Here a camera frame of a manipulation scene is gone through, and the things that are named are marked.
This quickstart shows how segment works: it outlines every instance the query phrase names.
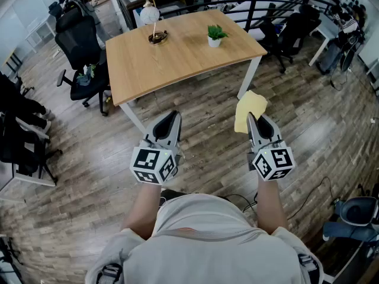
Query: white cloth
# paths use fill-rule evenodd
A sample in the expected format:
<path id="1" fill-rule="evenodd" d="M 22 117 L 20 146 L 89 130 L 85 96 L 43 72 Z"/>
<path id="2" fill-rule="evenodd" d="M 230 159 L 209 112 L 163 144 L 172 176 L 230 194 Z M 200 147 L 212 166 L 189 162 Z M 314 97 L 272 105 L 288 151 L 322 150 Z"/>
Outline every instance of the white cloth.
<path id="1" fill-rule="evenodd" d="M 159 210 L 147 241 L 131 229 L 116 234 L 85 283 L 94 284 L 109 263 L 121 263 L 124 283 L 133 284 L 310 283 L 298 253 L 313 256 L 284 228 L 268 235 L 224 199 L 185 195 Z"/>
<path id="2" fill-rule="evenodd" d="M 342 31 L 345 34 L 352 33 L 353 31 L 355 31 L 357 29 L 358 29 L 358 22 L 355 19 L 353 19 L 353 18 L 351 18 L 348 22 L 346 22 L 342 26 Z"/>

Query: green plant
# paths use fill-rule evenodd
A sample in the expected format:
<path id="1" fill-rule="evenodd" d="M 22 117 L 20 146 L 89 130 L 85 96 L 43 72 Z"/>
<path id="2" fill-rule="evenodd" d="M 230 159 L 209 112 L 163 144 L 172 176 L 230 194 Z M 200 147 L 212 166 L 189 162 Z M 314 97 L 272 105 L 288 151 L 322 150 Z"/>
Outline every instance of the green plant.
<path id="1" fill-rule="evenodd" d="M 223 28 L 219 25 L 208 25 L 208 36 L 212 38 L 212 40 L 228 37 L 227 33 L 225 33 Z"/>

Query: table top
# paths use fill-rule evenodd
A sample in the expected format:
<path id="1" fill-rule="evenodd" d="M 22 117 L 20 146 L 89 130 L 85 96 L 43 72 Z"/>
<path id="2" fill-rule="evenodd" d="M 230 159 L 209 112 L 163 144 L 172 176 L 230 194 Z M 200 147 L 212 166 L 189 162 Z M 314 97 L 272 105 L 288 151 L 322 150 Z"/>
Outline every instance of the table top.
<path id="1" fill-rule="evenodd" d="M 208 45 L 208 25 L 220 25 L 229 37 Z M 120 105 L 177 81 L 267 54 L 265 49 L 219 10 L 158 21 L 166 42 L 153 46 L 147 38 L 153 25 L 107 41 L 107 63 L 114 105 Z"/>
<path id="2" fill-rule="evenodd" d="M 12 52 L 9 54 L 9 56 L 5 59 L 4 63 L 2 64 L 2 66 L 4 66 L 6 64 L 6 62 L 8 62 L 9 58 L 14 54 L 14 51 L 16 50 L 16 48 L 14 48 L 12 50 Z"/>
<path id="3" fill-rule="evenodd" d="M 323 13 L 320 14 L 320 19 L 321 24 L 318 26 L 319 31 L 329 39 L 337 37 L 339 32 L 338 26 Z"/>

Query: metal railing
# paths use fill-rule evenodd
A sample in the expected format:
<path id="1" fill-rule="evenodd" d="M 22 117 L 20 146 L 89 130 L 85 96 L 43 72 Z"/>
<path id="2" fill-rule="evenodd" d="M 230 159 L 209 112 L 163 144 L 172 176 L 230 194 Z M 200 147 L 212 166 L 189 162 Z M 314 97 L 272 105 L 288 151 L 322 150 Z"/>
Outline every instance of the metal railing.
<path id="1" fill-rule="evenodd" d="M 176 2 L 179 0 L 155 0 L 157 7 L 161 7 L 173 2 Z M 244 19 L 239 19 L 235 20 L 235 22 L 240 23 L 240 22 L 246 22 L 245 24 L 245 31 L 249 31 L 250 29 L 258 28 L 259 24 L 262 22 L 263 19 L 270 19 L 270 20 L 276 20 L 276 19 L 286 19 L 289 16 L 284 16 L 284 14 L 288 11 L 294 11 L 293 8 L 296 5 L 303 5 L 303 4 L 308 4 L 310 1 L 313 2 L 318 2 L 318 4 L 322 4 L 325 7 L 320 7 L 320 9 L 324 10 L 325 13 L 329 9 L 330 6 L 333 4 L 324 0 L 218 0 L 218 1 L 210 1 L 210 2 L 204 2 L 204 3 L 199 3 L 199 4 L 194 4 L 194 5 L 189 5 L 181 8 L 177 8 L 175 10 L 171 11 L 166 11 L 166 12 L 161 12 L 160 16 L 165 16 L 169 14 L 174 14 L 178 13 L 181 14 L 183 11 L 193 11 L 194 9 L 200 10 L 201 7 L 206 7 L 209 5 L 215 5 L 215 4 L 226 4 L 226 3 L 235 3 L 235 2 L 250 2 L 250 7 L 249 9 L 238 9 L 238 10 L 230 10 L 230 11 L 225 11 L 225 14 L 234 14 L 238 12 L 247 12 L 247 16 Z M 279 2 L 282 3 L 279 5 L 278 8 L 256 8 L 256 3 L 257 2 Z M 145 0 L 138 0 L 134 2 L 129 2 L 129 0 L 117 0 L 118 5 L 121 9 L 121 12 L 123 13 L 123 16 L 125 18 L 125 21 L 127 23 L 127 26 L 130 30 L 137 28 L 136 24 L 136 19 L 134 17 L 134 10 L 142 8 L 143 4 L 145 3 Z M 261 17 L 253 17 L 255 11 L 274 11 L 270 16 L 261 16 Z"/>

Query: chair armrest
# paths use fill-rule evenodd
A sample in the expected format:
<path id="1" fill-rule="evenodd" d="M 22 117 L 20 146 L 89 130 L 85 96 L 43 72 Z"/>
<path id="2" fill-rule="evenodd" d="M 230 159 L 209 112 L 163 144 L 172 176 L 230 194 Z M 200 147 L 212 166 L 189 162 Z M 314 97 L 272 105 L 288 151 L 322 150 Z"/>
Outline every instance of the chair armrest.
<path id="1" fill-rule="evenodd" d="M 68 79 L 65 76 L 65 74 L 66 74 L 66 70 L 63 69 L 58 76 L 57 87 L 60 87 L 62 85 L 63 81 L 65 81 L 68 85 L 73 86 L 74 83 L 70 79 Z"/>
<path id="2" fill-rule="evenodd" d="M 59 76 L 58 76 L 57 87 L 60 87 L 62 85 L 62 83 L 63 83 L 63 77 L 65 76 L 65 74 L 66 74 L 66 70 L 63 69 L 61 71 L 61 73 L 59 74 Z"/>
<path id="3" fill-rule="evenodd" d="M 102 65 L 107 62 L 107 51 L 101 50 L 100 52 L 100 58 L 99 58 L 99 65 Z"/>

